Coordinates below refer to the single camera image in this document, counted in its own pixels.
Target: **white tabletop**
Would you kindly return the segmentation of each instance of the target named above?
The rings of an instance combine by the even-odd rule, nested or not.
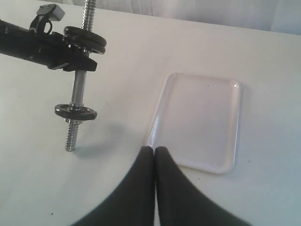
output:
[[[0,18],[29,27],[40,4],[1,3]],[[62,32],[82,8],[62,5]],[[193,184],[255,226],[301,224],[301,38],[97,10],[107,53],[89,73],[85,104],[98,111],[64,151],[73,73],[0,55],[0,225],[66,226],[119,184],[145,143],[165,79],[174,72],[243,85],[237,163],[216,176],[182,169]]]

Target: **white wall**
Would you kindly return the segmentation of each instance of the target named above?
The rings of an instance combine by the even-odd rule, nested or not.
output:
[[[49,0],[83,5],[84,0]],[[301,0],[98,0],[98,7],[211,24],[301,34]]]

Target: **screw thread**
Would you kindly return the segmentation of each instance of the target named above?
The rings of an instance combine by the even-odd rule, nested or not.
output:
[[[70,122],[66,141],[66,151],[72,152],[76,146],[77,134],[79,131],[79,123]]]
[[[85,0],[85,8],[81,28],[91,32],[97,0]]]

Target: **metal bolt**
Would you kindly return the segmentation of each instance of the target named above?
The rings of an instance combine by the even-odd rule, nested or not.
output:
[[[81,28],[85,31],[92,31],[93,19],[95,14],[97,0],[85,0],[84,15]],[[89,56],[89,52],[83,49],[83,52]],[[70,105],[74,107],[83,107],[84,88],[86,82],[86,71],[76,71],[73,83],[72,100]],[[69,123],[68,136],[65,149],[72,152],[75,149],[79,125],[82,121],[66,120]]]

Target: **white plastic tray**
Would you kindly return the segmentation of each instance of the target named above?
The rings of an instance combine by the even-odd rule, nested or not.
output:
[[[147,145],[166,146],[176,163],[216,174],[235,160],[241,87],[233,80],[168,77]]]

